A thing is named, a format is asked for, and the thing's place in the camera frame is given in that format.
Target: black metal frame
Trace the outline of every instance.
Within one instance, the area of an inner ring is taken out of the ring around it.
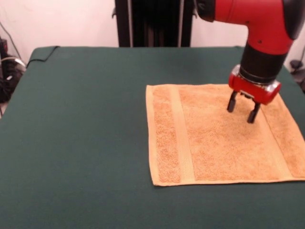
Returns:
[[[129,26],[128,1],[131,4],[132,9],[132,44]],[[168,4],[170,4],[170,10],[161,16],[163,27],[161,30],[152,25],[152,23],[147,22],[147,12],[145,12],[144,1],[145,0],[115,0],[119,46],[190,47],[194,10],[193,0],[184,0],[181,44],[178,44],[181,1],[168,1]],[[153,31],[153,42],[151,41],[151,38],[148,37],[148,34],[151,34],[149,31]]]

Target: green tablecloth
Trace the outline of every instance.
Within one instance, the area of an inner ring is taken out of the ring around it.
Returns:
[[[0,228],[304,229],[302,182],[152,185],[146,85],[227,83],[242,52],[35,50],[0,120]],[[279,80],[305,136],[305,97]]]

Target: towel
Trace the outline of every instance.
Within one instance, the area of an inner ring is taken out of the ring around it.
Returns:
[[[305,142],[280,95],[247,123],[254,102],[228,85],[148,85],[149,167],[155,186],[305,180]]]

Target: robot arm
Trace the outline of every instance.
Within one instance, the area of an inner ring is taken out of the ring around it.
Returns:
[[[248,27],[248,40],[239,65],[231,72],[233,89],[228,105],[232,112],[237,93],[253,99],[248,118],[253,123],[260,104],[269,104],[278,94],[276,81],[287,54],[305,21],[305,0],[194,0],[205,21],[221,21]]]

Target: white wall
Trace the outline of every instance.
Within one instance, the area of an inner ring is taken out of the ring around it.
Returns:
[[[114,0],[0,0],[0,21],[27,62],[41,46],[118,47],[113,8]],[[2,29],[0,34],[7,38]],[[246,39],[244,26],[194,18],[192,47],[243,46]],[[304,45],[305,29],[289,53],[287,67],[291,59],[300,58]],[[12,46],[10,52],[16,54]]]
[[[0,0],[0,21],[27,61],[41,46],[117,47],[113,8],[114,0]]]

